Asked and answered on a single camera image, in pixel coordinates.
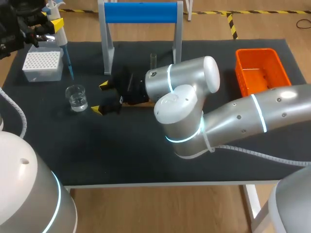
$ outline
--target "water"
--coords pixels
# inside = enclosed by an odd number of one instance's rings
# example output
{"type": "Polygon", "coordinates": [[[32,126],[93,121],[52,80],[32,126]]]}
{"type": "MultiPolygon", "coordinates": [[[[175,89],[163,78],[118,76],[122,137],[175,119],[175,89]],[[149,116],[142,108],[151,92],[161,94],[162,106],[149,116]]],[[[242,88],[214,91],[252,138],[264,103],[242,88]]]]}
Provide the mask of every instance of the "water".
{"type": "Polygon", "coordinates": [[[70,96],[69,102],[75,112],[82,112],[87,108],[87,100],[84,93],[73,94],[70,96]]]}

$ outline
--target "table leg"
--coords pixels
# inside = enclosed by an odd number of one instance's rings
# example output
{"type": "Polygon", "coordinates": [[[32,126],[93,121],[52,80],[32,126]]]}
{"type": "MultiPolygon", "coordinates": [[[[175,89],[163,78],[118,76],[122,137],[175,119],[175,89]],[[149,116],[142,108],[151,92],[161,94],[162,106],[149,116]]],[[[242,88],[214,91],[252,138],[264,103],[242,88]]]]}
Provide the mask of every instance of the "table leg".
{"type": "Polygon", "coordinates": [[[187,13],[189,14],[189,0],[185,0],[186,7],[187,7],[187,13]]]}
{"type": "Polygon", "coordinates": [[[254,184],[245,184],[243,185],[243,190],[246,198],[247,209],[251,217],[251,221],[253,221],[261,210],[256,187],[254,184]]]}
{"type": "Polygon", "coordinates": [[[252,233],[261,233],[263,232],[270,223],[268,202],[265,203],[263,208],[257,214],[254,220],[251,223],[252,233]]]}
{"type": "Polygon", "coordinates": [[[189,2],[189,8],[188,8],[188,21],[191,21],[191,16],[192,16],[192,5],[193,5],[193,0],[190,0],[189,2]]]}

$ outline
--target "cable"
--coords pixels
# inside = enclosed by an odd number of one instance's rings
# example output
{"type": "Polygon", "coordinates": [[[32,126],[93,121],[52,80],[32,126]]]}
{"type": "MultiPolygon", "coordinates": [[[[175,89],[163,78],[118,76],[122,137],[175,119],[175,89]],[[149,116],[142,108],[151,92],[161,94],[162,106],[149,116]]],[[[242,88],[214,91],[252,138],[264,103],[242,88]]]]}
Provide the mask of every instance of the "cable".
{"type": "Polygon", "coordinates": [[[311,23],[311,21],[308,20],[308,19],[306,19],[306,18],[300,19],[300,20],[298,20],[297,23],[296,23],[296,27],[297,27],[297,28],[299,28],[299,29],[309,29],[309,28],[311,28],[311,26],[310,26],[310,27],[300,27],[300,26],[298,26],[298,23],[301,22],[301,21],[307,21],[307,22],[311,23]]]}
{"type": "Polygon", "coordinates": [[[2,90],[1,87],[0,87],[0,95],[2,95],[3,98],[5,98],[16,109],[16,111],[20,115],[21,121],[23,123],[23,128],[22,128],[22,131],[19,137],[24,138],[26,134],[26,130],[27,130],[27,119],[26,119],[26,116],[23,110],[2,90]]]}
{"type": "Polygon", "coordinates": [[[230,145],[220,145],[217,146],[215,148],[221,148],[221,149],[227,149],[227,150],[235,150],[235,151],[239,151],[239,152],[243,152],[246,154],[251,154],[263,159],[268,159],[274,162],[278,162],[278,163],[282,163],[282,164],[288,164],[288,165],[293,165],[293,166],[309,166],[311,165],[311,162],[307,162],[307,161],[294,161],[294,160],[288,160],[288,159],[281,159],[281,158],[277,158],[277,157],[273,157],[271,155],[267,155],[267,154],[263,154],[260,152],[255,152],[252,150],[247,150],[247,149],[243,149],[240,147],[234,147],[234,146],[230,146],[230,145]]]}

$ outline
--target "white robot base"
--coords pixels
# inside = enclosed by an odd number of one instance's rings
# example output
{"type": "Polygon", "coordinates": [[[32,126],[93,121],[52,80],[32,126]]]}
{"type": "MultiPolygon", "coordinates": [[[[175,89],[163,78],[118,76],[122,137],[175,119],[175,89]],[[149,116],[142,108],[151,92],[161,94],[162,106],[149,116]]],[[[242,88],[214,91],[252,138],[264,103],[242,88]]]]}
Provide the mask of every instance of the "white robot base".
{"type": "Polygon", "coordinates": [[[75,233],[74,201],[33,148],[7,132],[0,148],[0,232],[75,233]]]}

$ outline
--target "test tube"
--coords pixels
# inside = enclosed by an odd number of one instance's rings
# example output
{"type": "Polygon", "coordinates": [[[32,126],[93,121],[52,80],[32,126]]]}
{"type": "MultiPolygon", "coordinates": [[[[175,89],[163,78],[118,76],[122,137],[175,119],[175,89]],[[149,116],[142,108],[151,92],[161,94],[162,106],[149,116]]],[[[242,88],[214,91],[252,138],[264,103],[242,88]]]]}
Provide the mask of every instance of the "test tube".
{"type": "Polygon", "coordinates": [[[156,53],[150,53],[150,69],[156,68],[156,53]]]}

